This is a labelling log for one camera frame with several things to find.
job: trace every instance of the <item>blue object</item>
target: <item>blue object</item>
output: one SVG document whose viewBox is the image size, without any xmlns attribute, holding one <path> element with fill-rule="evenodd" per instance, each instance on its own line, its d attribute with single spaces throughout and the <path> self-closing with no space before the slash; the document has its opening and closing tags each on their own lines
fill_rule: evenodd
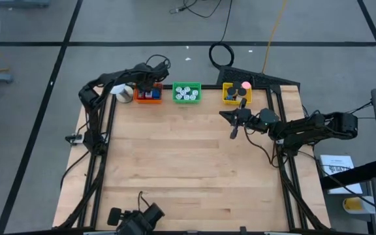
<svg viewBox="0 0 376 235">
<path fill-rule="evenodd" d="M 161 92 L 158 89 L 153 89 L 152 95 L 153 95 L 154 99 L 160 99 L 161 98 Z"/>
</svg>

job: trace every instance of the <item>wooden tabletop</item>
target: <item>wooden tabletop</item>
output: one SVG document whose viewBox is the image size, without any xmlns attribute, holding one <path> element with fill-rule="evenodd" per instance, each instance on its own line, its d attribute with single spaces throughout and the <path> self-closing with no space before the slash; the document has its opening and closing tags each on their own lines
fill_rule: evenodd
<svg viewBox="0 0 376 235">
<path fill-rule="evenodd" d="M 281 90 L 287 120 L 303 118 L 297 87 Z M 287 231 L 278 169 L 246 140 L 243 129 L 231 140 L 232 127 L 219 115 L 236 107 L 222 103 L 220 90 L 203 90 L 199 104 L 175 104 L 171 90 L 163 91 L 163 97 L 162 104 L 117 104 L 97 230 L 114 230 L 106 224 L 110 209 L 136 210 L 138 192 L 143 191 L 166 214 L 156 230 L 238 231 L 246 226 L 248 231 Z M 268 107 L 266 92 L 253 90 L 247 107 L 254 114 Z M 84 122 L 81 110 L 77 127 Z M 250 137 L 272 154 L 273 142 L 266 134 Z M 312 154 L 310 147 L 301 150 Z M 83 146 L 73 147 L 68 165 L 85 152 Z M 295 161 L 303 199 L 330 226 L 314 160 L 298 155 Z M 65 178 L 54 226 L 81 199 L 88 164 L 89 157 Z M 297 213 L 294 218 L 299 227 Z"/>
</svg>

